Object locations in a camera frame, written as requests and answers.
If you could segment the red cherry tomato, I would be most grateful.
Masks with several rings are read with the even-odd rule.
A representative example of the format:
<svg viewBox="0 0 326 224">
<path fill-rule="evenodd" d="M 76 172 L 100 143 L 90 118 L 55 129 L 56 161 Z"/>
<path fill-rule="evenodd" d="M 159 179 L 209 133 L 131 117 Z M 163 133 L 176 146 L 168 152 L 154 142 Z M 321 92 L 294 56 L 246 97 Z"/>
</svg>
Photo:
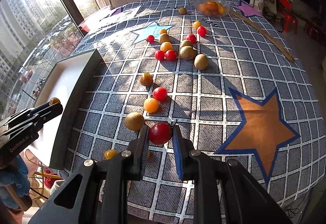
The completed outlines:
<svg viewBox="0 0 326 224">
<path fill-rule="evenodd" d="M 149 129 L 149 140 L 155 145 L 164 145 L 172 137 L 172 128 L 167 122 L 159 122 Z"/>
<path fill-rule="evenodd" d="M 196 44 L 197 43 L 197 38 L 194 34 L 188 34 L 186 36 L 186 40 L 192 42 L 193 44 Z"/>
<path fill-rule="evenodd" d="M 204 37 L 204 36 L 207 34 L 207 30 L 206 30 L 206 28 L 203 27 L 203 26 L 199 26 L 199 27 L 197 28 L 197 34 L 198 34 L 199 36 L 201 36 L 201 37 Z"/>
<path fill-rule="evenodd" d="M 163 87 L 157 87 L 153 90 L 152 97 L 158 101 L 165 101 L 167 98 L 167 90 Z"/>
<path fill-rule="evenodd" d="M 159 61 L 162 61 L 162 60 L 164 60 L 165 59 L 165 53 L 164 53 L 164 51 L 162 51 L 162 50 L 157 50 L 156 52 L 155 52 L 155 59 L 157 59 L 157 60 L 159 60 Z"/>
<path fill-rule="evenodd" d="M 170 49 L 165 53 L 165 59 L 168 61 L 175 61 L 177 59 L 177 53 L 175 50 Z"/>
<path fill-rule="evenodd" d="M 153 35 L 149 35 L 147 36 L 146 41 L 149 43 L 153 43 L 155 41 L 155 37 Z"/>
</svg>

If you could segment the dark orange tomato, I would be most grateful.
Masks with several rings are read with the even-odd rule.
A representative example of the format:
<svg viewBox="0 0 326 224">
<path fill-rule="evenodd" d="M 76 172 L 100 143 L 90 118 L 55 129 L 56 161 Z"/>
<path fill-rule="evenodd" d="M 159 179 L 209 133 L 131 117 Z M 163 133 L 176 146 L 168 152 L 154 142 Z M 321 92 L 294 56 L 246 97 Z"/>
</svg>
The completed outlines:
<svg viewBox="0 0 326 224">
<path fill-rule="evenodd" d="M 142 86 L 151 86 L 153 83 L 152 75 L 148 72 L 145 72 L 140 77 L 140 83 Z"/>
<path fill-rule="evenodd" d="M 54 105 L 54 104 L 57 104 L 57 103 L 61 103 L 60 100 L 58 98 L 51 98 L 50 101 L 49 101 L 49 105 Z"/>
</svg>

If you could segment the brown longan fruit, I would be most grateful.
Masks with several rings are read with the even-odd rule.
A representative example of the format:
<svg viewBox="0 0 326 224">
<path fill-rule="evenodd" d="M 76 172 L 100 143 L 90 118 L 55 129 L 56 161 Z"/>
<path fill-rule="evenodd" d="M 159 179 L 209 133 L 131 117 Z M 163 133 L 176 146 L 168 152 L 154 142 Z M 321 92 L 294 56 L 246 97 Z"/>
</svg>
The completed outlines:
<svg viewBox="0 0 326 224">
<path fill-rule="evenodd" d="M 208 67 L 208 58 L 204 54 L 198 54 L 194 60 L 194 67 L 197 70 L 204 70 Z"/>
<path fill-rule="evenodd" d="M 164 42 L 170 42 L 170 36 L 166 33 L 162 33 L 159 35 L 159 43 L 162 44 Z"/>
<path fill-rule="evenodd" d="M 182 48 L 182 47 L 185 47 L 185 46 L 190 46 L 190 47 L 193 48 L 193 43 L 191 41 L 187 40 L 187 39 L 186 40 L 183 40 L 180 43 L 180 47 Z"/>
<path fill-rule="evenodd" d="M 178 9 L 178 12 L 179 12 L 179 14 L 182 14 L 182 15 L 187 14 L 187 10 L 186 10 L 185 7 L 180 7 L 180 8 Z"/>
<path fill-rule="evenodd" d="M 183 46 L 180 49 L 180 57 L 185 60 L 192 60 L 196 57 L 197 52 L 191 46 Z"/>
<path fill-rule="evenodd" d="M 145 119 L 141 113 L 131 112 L 126 116 L 124 123 L 127 129 L 138 131 L 145 124 Z"/>
</svg>

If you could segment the yellow cherry tomato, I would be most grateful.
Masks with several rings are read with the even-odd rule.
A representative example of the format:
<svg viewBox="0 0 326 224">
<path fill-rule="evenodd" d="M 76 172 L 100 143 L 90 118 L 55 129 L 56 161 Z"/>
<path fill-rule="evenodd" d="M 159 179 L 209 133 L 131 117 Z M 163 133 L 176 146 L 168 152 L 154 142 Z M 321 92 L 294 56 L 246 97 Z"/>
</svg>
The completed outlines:
<svg viewBox="0 0 326 224">
<path fill-rule="evenodd" d="M 148 151 L 147 153 L 147 159 L 150 159 L 153 156 L 153 153 L 151 151 Z"/>
<path fill-rule="evenodd" d="M 195 30 L 197 30 L 200 26 L 201 26 L 201 23 L 200 23 L 199 21 L 195 21 L 195 22 L 193 22 L 193 24 L 192 24 L 192 27 L 193 27 Z"/>
<path fill-rule="evenodd" d="M 105 158 L 105 160 L 110 160 L 112 159 L 114 156 L 116 156 L 118 154 L 118 152 L 115 150 L 115 149 L 109 149 L 109 150 L 106 150 L 104 153 L 103 153 L 103 156 Z"/>
<path fill-rule="evenodd" d="M 167 33 L 167 30 L 165 30 L 165 29 L 159 30 L 159 34 L 163 34 L 163 33 Z"/>
</svg>

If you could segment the orange cherry tomato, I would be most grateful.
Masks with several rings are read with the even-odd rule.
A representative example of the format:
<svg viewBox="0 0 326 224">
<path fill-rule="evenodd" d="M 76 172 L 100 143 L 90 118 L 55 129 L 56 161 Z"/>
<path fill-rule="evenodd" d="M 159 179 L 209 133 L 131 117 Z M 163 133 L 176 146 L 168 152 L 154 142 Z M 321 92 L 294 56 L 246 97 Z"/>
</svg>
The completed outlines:
<svg viewBox="0 0 326 224">
<path fill-rule="evenodd" d="M 154 98 L 147 98 L 143 103 L 143 108 L 148 113 L 155 113 L 159 109 L 159 103 Z"/>
<path fill-rule="evenodd" d="M 163 42 L 160 45 L 160 50 L 163 51 L 164 53 L 166 53 L 167 51 L 172 50 L 172 49 L 173 49 L 173 47 L 170 42 Z"/>
</svg>

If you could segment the white tray black rim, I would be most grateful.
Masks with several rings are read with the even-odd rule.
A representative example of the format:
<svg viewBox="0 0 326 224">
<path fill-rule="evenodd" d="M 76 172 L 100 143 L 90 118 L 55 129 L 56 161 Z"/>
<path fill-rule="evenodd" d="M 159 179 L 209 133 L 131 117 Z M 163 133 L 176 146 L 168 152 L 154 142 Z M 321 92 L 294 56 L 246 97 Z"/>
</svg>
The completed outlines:
<svg viewBox="0 0 326 224">
<path fill-rule="evenodd" d="M 101 61 L 99 51 L 89 50 L 57 62 L 47 77 L 34 106 L 58 98 L 63 111 L 44 124 L 39 138 L 29 146 L 30 151 L 46 166 L 53 169 L 64 167 L 72 125 Z"/>
</svg>

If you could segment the grid patterned tablecloth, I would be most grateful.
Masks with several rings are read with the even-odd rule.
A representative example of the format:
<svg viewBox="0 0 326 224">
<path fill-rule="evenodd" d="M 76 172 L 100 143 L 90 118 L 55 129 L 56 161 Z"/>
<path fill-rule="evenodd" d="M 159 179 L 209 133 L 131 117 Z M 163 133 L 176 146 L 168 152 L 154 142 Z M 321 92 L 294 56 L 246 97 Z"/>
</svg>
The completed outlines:
<svg viewBox="0 0 326 224">
<path fill-rule="evenodd" d="M 185 7 L 187 14 L 179 14 Z M 232 15 L 206 18 L 193 0 L 144 0 L 123 6 L 135 11 L 133 18 L 112 24 L 109 18 L 91 30 L 78 44 L 75 54 L 97 49 L 100 62 L 90 81 L 72 127 L 63 176 L 86 159 L 102 161 L 109 149 L 126 149 L 138 133 L 126 128 L 125 117 L 139 112 L 146 124 L 175 121 L 182 135 L 207 155 L 238 160 L 283 208 L 293 222 L 300 222 L 311 201 L 311 190 L 324 176 L 325 129 L 313 86 L 301 62 L 289 62 L 258 30 Z M 199 21 L 207 34 L 192 27 Z M 167 30 L 177 53 L 175 61 L 155 59 L 160 50 L 159 30 Z M 193 48 L 208 58 L 208 67 L 197 70 L 194 59 L 180 57 L 180 43 L 194 34 Z M 147 36 L 155 41 L 149 43 Z M 152 75 L 151 86 L 140 77 Z M 159 109 L 143 108 L 157 87 L 167 90 Z M 270 94 L 279 98 L 281 116 L 296 132 L 296 140 L 278 149 L 269 182 L 252 153 L 224 155 L 218 148 L 243 121 L 232 91 L 257 101 Z"/>
</svg>

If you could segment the pink plastic basin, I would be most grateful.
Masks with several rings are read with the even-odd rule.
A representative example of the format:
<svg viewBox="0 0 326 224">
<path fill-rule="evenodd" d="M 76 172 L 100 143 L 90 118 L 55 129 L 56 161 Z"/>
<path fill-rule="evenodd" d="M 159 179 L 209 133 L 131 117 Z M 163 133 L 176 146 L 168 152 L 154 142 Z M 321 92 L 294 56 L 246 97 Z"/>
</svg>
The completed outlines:
<svg viewBox="0 0 326 224">
<path fill-rule="evenodd" d="M 83 20 L 79 25 L 78 28 L 83 31 L 88 33 L 90 31 L 92 27 L 92 21 L 89 20 L 88 18 L 86 18 L 85 20 Z"/>
</svg>

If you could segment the clear glass fruit bowl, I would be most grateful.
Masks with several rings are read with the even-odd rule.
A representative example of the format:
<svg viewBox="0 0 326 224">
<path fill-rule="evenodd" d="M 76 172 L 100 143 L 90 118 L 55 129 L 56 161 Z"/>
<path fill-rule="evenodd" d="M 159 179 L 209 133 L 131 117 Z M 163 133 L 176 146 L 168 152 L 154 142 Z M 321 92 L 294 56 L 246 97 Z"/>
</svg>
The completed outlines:
<svg viewBox="0 0 326 224">
<path fill-rule="evenodd" d="M 211 18 L 227 15 L 231 5 L 226 0 L 193 0 L 193 4 L 198 13 Z"/>
</svg>

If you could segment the red plastic stool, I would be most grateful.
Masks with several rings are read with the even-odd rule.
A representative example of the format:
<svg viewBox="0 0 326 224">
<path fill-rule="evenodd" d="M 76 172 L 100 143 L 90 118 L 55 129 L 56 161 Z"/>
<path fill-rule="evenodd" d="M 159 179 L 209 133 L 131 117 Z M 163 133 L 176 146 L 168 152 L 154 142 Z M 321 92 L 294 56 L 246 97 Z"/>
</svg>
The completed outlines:
<svg viewBox="0 0 326 224">
<path fill-rule="evenodd" d="M 294 25 L 294 34 L 297 34 L 298 20 L 292 13 L 292 3 L 289 0 L 279 0 L 279 13 L 283 15 L 281 18 L 283 31 L 288 32 Z"/>
</svg>

